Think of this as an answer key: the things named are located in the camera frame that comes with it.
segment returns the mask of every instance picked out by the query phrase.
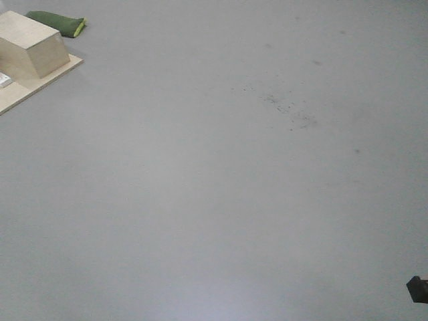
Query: wooden block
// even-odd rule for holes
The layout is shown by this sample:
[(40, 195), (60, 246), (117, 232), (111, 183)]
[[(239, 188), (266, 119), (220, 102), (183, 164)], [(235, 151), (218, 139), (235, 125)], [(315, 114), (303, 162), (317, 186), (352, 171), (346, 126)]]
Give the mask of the wooden block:
[(70, 62), (58, 30), (13, 11), (0, 15), (0, 70), (12, 78), (43, 78)]
[(0, 88), (0, 115), (82, 62), (59, 31), (12, 11), (0, 15), (0, 72), (13, 80)]

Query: gray floor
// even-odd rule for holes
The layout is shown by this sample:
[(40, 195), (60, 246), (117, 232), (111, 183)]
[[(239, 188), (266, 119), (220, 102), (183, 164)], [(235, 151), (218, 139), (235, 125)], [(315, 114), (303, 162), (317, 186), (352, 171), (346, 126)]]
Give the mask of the gray floor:
[(427, 319), (426, 1), (5, 4), (89, 26), (0, 117), (0, 319)]

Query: white label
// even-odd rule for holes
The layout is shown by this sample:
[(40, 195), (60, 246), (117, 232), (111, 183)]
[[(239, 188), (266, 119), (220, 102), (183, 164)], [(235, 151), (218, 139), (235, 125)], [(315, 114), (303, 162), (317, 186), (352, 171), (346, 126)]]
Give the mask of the white label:
[(4, 88), (7, 85), (10, 85), (12, 83), (12, 79), (8, 76), (5, 75), (3, 72), (0, 72), (0, 87)]

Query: green bag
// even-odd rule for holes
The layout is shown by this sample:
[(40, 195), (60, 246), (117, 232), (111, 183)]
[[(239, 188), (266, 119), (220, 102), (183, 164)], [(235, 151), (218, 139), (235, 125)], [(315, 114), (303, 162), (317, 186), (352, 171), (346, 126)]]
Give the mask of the green bag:
[(59, 30), (62, 36), (69, 38), (76, 38), (86, 26), (86, 18), (74, 19), (46, 11), (30, 11), (25, 16)]

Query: plywood base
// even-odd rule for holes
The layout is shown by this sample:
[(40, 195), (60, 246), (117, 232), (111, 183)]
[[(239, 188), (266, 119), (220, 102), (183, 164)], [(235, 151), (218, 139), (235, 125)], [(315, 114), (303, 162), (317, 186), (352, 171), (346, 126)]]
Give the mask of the plywood base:
[(22, 78), (13, 79), (14, 83), (7, 87), (0, 88), (0, 115), (83, 63), (82, 59), (73, 55), (69, 56), (69, 63), (59, 67), (57, 70), (43, 78), (29, 78), (23, 75)]

